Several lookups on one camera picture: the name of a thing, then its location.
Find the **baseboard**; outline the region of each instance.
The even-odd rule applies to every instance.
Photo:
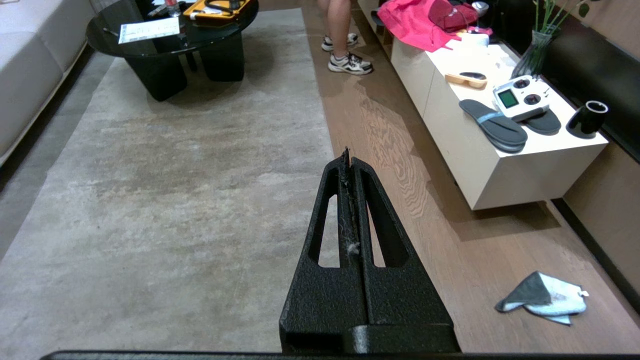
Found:
[[[600,244],[598,244],[591,233],[589,233],[587,228],[584,227],[584,224],[580,221],[578,216],[576,216],[573,210],[571,210],[564,199],[553,199],[551,202],[553,202],[554,206],[582,240],[587,249],[589,249],[600,265],[602,265],[604,271],[609,275],[618,289],[620,289],[620,292],[627,301],[629,301],[631,307],[636,310],[636,313],[640,314],[640,294],[638,294],[638,291],[636,291],[622,272],[620,272],[613,260],[611,260]]]

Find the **white cabinet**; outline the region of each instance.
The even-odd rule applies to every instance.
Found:
[[[589,140],[569,134],[564,125],[573,108],[549,90],[560,132],[547,136],[525,128],[529,139],[521,152],[497,150],[458,102],[475,99],[495,108],[491,89],[509,79],[515,63],[510,55],[499,45],[479,54],[455,46],[427,53],[394,39],[391,62],[473,210],[562,197],[607,144],[600,134]],[[447,72],[463,71],[486,74],[487,87],[444,79]]]

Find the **remote controller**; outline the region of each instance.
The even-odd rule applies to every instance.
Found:
[[[529,75],[519,76],[493,88],[493,98],[504,116],[523,121],[549,110],[549,86]]]

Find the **yellow toolbox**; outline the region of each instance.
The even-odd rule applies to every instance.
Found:
[[[198,0],[184,15],[198,25],[224,26],[236,21],[252,1],[257,0]]]

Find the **wooden floor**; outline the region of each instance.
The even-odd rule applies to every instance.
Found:
[[[547,202],[472,212],[422,119],[354,3],[354,50],[364,77],[328,71],[315,1],[260,0],[261,10],[300,7],[333,150],[372,165],[455,323],[464,352],[640,353],[638,316]],[[494,305],[539,270],[589,291],[571,327]]]

